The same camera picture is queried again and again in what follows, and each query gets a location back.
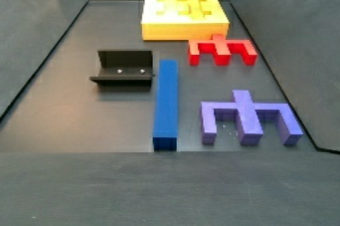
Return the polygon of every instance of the gray floor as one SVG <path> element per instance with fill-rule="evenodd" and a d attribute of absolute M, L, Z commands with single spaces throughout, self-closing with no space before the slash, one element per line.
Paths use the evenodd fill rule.
<path fill-rule="evenodd" d="M 227 38 L 247 38 L 227 3 Z M 253 67 L 233 56 L 217 67 L 202 56 L 197 67 L 186 62 L 186 42 L 143 42 L 142 4 L 90 2 L 50 60 L 0 125 L 0 150 L 38 152 L 149 152 L 157 77 L 149 93 L 98 90 L 89 81 L 99 71 L 97 50 L 151 49 L 159 59 L 178 61 L 178 151 L 313 151 L 303 136 L 293 147 L 279 144 L 273 123 L 263 127 L 258 146 L 239 146 L 233 122 L 218 122 L 214 146 L 201 145 L 198 103 L 227 101 L 230 91 L 250 90 L 253 100 L 283 103 L 261 57 Z"/>
<path fill-rule="evenodd" d="M 1 225 L 338 225 L 327 153 L 1 153 L 0 165 Z"/>

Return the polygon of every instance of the yellow puzzle block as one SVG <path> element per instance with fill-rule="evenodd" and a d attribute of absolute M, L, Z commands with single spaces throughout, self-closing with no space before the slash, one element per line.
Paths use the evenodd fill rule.
<path fill-rule="evenodd" d="M 210 39 L 226 31 L 227 19 L 217 0 L 145 0 L 143 40 Z"/>

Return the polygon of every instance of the toy block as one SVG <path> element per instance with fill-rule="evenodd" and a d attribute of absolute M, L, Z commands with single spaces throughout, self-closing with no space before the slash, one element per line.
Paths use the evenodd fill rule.
<path fill-rule="evenodd" d="M 141 26 L 143 40 L 206 40 L 227 19 L 217 0 L 145 0 Z"/>
<path fill-rule="evenodd" d="M 287 104 L 253 103 L 249 91 L 231 91 L 230 103 L 199 103 L 201 143 L 213 144 L 215 138 L 215 120 L 234 120 L 241 145 L 255 145 L 262 137 L 259 120 L 274 121 L 281 143 L 293 145 L 302 131 Z"/>
<path fill-rule="evenodd" d="M 247 40 L 225 40 L 221 34 L 213 34 L 210 40 L 187 41 L 187 63 L 191 66 L 198 65 L 199 53 L 211 54 L 217 66 L 229 64 L 230 54 L 239 54 L 246 66 L 253 66 L 257 59 L 257 53 Z"/>
<path fill-rule="evenodd" d="M 159 61 L 154 112 L 153 145 L 157 150 L 175 150 L 177 137 L 177 62 Z"/>

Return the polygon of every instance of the blue rectangular bar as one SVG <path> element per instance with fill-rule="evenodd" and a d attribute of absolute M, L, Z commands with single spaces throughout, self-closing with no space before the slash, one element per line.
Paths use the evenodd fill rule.
<path fill-rule="evenodd" d="M 154 112 L 154 150 L 175 150 L 177 137 L 177 62 L 159 60 Z"/>

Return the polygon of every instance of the gray wall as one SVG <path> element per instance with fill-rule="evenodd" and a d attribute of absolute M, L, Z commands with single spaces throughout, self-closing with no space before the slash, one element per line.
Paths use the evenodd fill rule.
<path fill-rule="evenodd" d="M 0 0 L 0 116 L 86 0 Z"/>
<path fill-rule="evenodd" d="M 230 0 L 318 147 L 340 150 L 340 0 Z"/>

